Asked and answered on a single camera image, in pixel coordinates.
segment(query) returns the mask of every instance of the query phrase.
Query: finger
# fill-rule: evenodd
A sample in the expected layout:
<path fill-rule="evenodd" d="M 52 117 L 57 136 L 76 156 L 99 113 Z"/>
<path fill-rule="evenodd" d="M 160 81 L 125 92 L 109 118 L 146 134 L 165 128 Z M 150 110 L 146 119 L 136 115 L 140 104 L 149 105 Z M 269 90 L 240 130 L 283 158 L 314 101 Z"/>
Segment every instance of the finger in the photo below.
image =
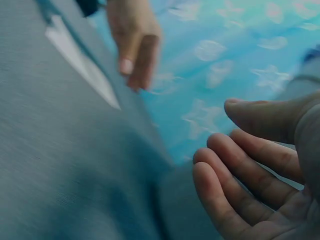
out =
<path fill-rule="evenodd" d="M 222 237 L 233 240 L 245 236 L 251 227 L 230 206 L 215 171 L 207 163 L 198 162 L 193 179 L 199 199 Z"/>
<path fill-rule="evenodd" d="M 298 192 L 258 165 L 229 136 L 213 134 L 207 145 L 230 172 L 269 207 L 279 209 Z"/>
<path fill-rule="evenodd" d="M 133 28 L 121 40 L 119 47 L 119 70 L 122 74 L 132 74 L 142 37 L 142 32 L 138 28 Z"/>
<path fill-rule="evenodd" d="M 143 37 L 132 75 L 129 77 L 129 85 L 147 89 L 157 61 L 160 38 L 156 35 Z"/>
<path fill-rule="evenodd" d="M 257 201 L 232 176 L 220 158 L 209 148 L 199 149 L 194 157 L 194 164 L 204 162 L 214 170 L 223 189 L 224 195 L 233 209 L 251 226 L 266 221 L 273 211 Z"/>
<path fill-rule="evenodd" d="M 229 99 L 224 108 L 241 129 L 260 138 L 294 144 L 300 118 L 320 102 L 320 92 L 291 101 L 238 101 Z"/>
<path fill-rule="evenodd" d="M 246 154 L 258 163 L 267 166 L 284 178 L 302 185 L 305 184 L 295 150 L 253 136 L 241 129 L 232 131 L 230 137 Z"/>

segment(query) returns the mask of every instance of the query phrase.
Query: open hand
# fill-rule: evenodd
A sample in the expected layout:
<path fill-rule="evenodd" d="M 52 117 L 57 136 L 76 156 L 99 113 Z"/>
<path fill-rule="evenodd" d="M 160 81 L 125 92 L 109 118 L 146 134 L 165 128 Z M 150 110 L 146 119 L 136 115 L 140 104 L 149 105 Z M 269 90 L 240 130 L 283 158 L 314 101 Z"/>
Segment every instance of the open hand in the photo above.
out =
<path fill-rule="evenodd" d="M 230 100 L 225 110 L 245 131 L 212 135 L 193 159 L 198 196 L 222 237 L 320 239 L 320 93 L 286 102 Z M 270 140 L 295 144 L 297 152 Z"/>
<path fill-rule="evenodd" d="M 119 71 L 134 91 L 150 86 L 161 28 L 149 0 L 108 0 L 107 17 L 118 47 Z"/>

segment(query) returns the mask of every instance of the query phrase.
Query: gray sleeve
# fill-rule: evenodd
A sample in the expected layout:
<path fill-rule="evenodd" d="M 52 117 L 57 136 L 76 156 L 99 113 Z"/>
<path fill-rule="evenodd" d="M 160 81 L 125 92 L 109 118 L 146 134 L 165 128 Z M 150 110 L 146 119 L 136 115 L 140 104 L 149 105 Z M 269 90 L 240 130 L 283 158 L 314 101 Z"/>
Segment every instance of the gray sleeve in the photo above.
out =
<path fill-rule="evenodd" d="M 297 76 L 288 84 L 277 101 L 286 101 L 309 95 L 320 89 L 320 57 L 305 63 Z"/>

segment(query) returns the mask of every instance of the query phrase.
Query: palm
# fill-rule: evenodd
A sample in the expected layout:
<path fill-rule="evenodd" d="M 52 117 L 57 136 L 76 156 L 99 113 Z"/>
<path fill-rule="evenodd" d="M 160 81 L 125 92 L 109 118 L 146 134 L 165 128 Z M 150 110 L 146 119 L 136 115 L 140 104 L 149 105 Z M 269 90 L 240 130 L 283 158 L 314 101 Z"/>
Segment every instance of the palm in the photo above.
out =
<path fill-rule="evenodd" d="M 318 217 L 315 213 L 318 210 L 316 200 L 299 191 L 267 220 L 254 225 L 247 235 L 258 236 L 265 233 L 264 240 L 305 239 L 308 225 L 317 222 Z"/>
<path fill-rule="evenodd" d="M 313 223 L 320 219 L 316 200 L 258 164 L 304 185 L 296 151 L 241 130 L 230 137 L 215 134 L 207 145 L 194 155 L 194 181 L 226 240 L 313 239 Z"/>

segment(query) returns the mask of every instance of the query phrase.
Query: blue bedsheet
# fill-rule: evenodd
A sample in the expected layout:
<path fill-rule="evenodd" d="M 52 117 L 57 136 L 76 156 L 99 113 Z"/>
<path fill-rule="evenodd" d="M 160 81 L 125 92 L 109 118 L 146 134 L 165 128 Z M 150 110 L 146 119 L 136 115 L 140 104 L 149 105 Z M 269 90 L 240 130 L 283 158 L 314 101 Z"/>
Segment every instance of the blue bedsheet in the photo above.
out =
<path fill-rule="evenodd" d="M 320 42 L 320 0 L 151 0 L 164 32 L 153 86 L 142 92 L 176 164 L 234 127 L 227 98 L 269 100 Z M 93 19 L 116 47 L 104 13 Z"/>

